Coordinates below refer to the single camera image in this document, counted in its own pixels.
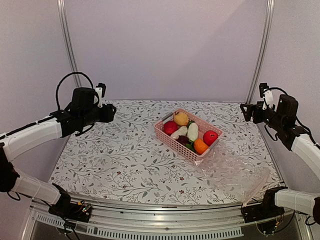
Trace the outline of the red toy apple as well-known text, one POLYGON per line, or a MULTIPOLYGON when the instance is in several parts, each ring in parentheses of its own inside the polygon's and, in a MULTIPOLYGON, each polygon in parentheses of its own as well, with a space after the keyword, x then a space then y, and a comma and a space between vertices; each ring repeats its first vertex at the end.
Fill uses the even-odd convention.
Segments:
POLYGON ((219 135, 213 131, 208 130, 203 134, 203 142, 208 145, 209 147, 218 139, 219 135))

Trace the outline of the pink perforated plastic basket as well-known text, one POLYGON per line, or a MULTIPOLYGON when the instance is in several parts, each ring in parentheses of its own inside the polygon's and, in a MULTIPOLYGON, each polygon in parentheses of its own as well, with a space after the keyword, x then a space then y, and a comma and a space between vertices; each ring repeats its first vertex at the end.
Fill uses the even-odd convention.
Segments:
POLYGON ((161 140, 164 144, 171 147, 173 150, 177 151, 179 154, 184 156, 186 159, 196 162, 196 161, 202 161, 202 159, 208 154, 208 152, 218 143, 221 136, 223 135, 223 131, 219 128, 211 125, 210 123, 202 120, 201 118, 197 117, 194 114, 191 114, 190 112, 178 108, 172 113, 167 114, 162 120, 158 121, 154 124, 154 129, 156 133, 156 137, 161 140), (209 146, 209 148, 202 154, 198 155, 193 147, 192 150, 188 149, 186 146, 180 144, 176 141, 176 139, 172 139, 170 135, 167 135, 164 133, 164 124, 168 121, 174 121, 175 114, 178 114, 179 112, 183 112, 188 115, 189 123, 187 125, 187 128, 190 123, 195 122, 198 125, 198 139, 203 140, 203 135, 206 131, 212 130, 215 131, 218 134, 217 140, 209 146))

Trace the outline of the orange toy tangerine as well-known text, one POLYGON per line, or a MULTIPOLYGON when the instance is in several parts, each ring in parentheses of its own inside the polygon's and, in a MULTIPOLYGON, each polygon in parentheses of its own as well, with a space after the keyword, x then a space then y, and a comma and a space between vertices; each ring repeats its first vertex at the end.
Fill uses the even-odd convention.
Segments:
POLYGON ((209 148, 209 146, 201 138, 197 138, 194 141, 193 147, 198 155, 202 155, 209 148))

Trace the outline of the white toy radish with leaves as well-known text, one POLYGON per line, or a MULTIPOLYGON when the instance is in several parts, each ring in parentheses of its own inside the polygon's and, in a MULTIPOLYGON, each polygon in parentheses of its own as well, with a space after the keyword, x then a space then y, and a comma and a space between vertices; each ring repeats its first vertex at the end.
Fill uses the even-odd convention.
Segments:
POLYGON ((188 143, 186 144, 186 147, 192 150, 194 147, 194 142, 198 139, 199 136, 199 127, 194 121, 188 125, 188 131, 186 136, 188 138, 188 143))

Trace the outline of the clear zip top bag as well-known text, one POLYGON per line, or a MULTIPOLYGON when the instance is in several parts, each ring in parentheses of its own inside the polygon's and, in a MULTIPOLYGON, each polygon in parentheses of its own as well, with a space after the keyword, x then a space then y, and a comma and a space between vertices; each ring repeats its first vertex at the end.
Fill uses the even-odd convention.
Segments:
POLYGON ((200 160, 195 170, 209 184, 236 197, 243 206, 258 194, 270 176, 270 169, 236 155, 224 143, 217 143, 200 160))

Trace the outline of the dark maroon toy beet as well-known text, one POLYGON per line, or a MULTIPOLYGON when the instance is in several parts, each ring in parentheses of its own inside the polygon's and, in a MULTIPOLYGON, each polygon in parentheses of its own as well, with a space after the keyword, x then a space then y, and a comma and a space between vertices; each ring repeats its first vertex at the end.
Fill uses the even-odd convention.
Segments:
POLYGON ((183 146, 186 146, 187 144, 190 144, 190 140, 187 136, 185 135, 180 135, 176 141, 180 144, 182 144, 183 146))

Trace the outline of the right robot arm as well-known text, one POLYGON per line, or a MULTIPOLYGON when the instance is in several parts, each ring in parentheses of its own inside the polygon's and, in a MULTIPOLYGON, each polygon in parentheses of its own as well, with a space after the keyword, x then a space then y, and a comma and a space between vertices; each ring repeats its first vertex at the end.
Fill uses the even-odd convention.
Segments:
MULTIPOLYGON (((277 107, 265 102, 241 104, 244 119, 255 124, 264 123, 275 130, 277 140, 300 157, 316 176, 320 175, 320 147, 312 142, 310 133, 296 125, 298 101, 286 94, 279 97, 277 107)), ((284 186, 265 191, 262 203, 257 207, 245 207, 243 214, 249 222, 282 215, 288 208, 320 222, 320 196, 315 193, 296 191, 284 186)))

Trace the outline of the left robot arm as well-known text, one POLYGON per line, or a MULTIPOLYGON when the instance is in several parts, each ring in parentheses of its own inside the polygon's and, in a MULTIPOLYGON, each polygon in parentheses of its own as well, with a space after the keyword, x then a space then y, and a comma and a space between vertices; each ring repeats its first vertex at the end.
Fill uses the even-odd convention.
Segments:
POLYGON ((105 85, 95 88, 80 87, 73 91, 71 102, 43 119, 4 133, 0 137, 0 191, 15 192, 40 199, 63 216, 74 213, 69 194, 61 187, 43 182, 14 168, 12 162, 18 156, 44 143, 72 134, 80 136, 93 128, 95 123, 110 123, 117 111, 113 104, 104 104, 105 85))

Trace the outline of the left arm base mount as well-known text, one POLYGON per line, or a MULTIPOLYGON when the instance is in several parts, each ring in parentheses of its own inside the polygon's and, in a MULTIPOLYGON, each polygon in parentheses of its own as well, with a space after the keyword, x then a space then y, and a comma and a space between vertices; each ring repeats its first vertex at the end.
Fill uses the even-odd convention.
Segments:
POLYGON ((71 202, 71 196, 68 193, 62 193, 57 203, 50 205, 48 213, 63 220, 88 223, 91 218, 92 204, 84 200, 77 203, 71 202))

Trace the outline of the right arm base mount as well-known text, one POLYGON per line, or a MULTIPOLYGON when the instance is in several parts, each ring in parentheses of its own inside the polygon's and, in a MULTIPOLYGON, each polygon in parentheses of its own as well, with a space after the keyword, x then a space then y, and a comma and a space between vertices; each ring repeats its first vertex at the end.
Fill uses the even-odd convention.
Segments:
POLYGON ((258 231, 265 236, 275 234, 284 219, 285 209, 257 200, 256 202, 257 204, 243 205, 241 207, 240 211, 244 222, 255 222, 258 231))

